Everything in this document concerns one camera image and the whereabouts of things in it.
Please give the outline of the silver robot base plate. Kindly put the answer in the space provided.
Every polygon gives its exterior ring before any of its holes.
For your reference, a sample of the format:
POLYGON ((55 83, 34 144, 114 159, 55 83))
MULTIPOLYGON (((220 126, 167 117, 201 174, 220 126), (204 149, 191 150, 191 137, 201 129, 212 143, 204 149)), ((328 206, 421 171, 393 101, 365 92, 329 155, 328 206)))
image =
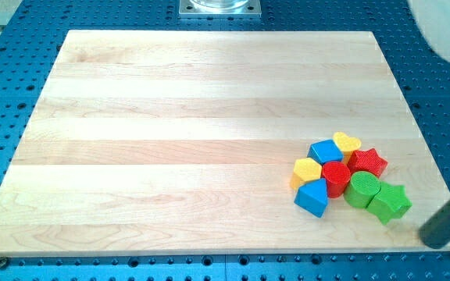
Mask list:
POLYGON ((181 18, 262 15, 260 0, 180 0, 178 12, 181 18))

